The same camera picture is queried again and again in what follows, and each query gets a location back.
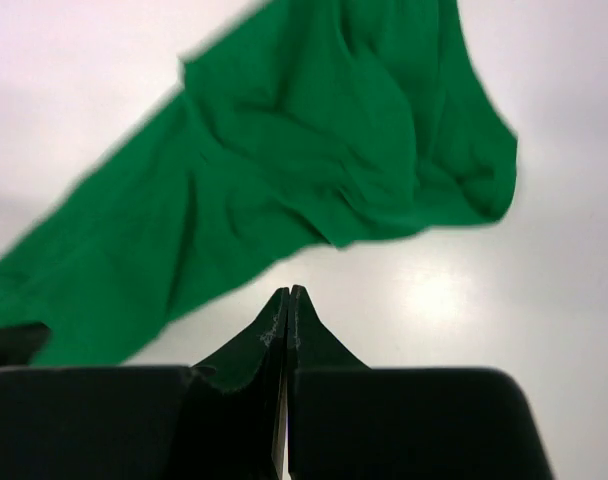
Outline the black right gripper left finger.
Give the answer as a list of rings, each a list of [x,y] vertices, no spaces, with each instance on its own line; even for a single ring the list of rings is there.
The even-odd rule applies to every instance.
[[[276,479],[289,292],[195,365],[0,368],[0,479]]]

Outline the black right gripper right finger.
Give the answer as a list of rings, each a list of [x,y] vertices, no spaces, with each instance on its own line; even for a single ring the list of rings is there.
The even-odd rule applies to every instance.
[[[371,368],[288,309],[288,468],[295,479],[549,479],[529,402],[492,368]]]

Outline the green t shirt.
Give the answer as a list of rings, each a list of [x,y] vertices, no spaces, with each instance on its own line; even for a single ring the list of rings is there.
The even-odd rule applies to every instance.
[[[499,221],[516,151],[456,2],[269,2],[0,259],[0,328],[122,362],[303,248]]]

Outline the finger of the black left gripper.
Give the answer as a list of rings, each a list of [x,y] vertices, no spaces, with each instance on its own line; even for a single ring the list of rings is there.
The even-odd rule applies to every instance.
[[[0,368],[28,365],[50,336],[50,328],[41,322],[0,328]]]

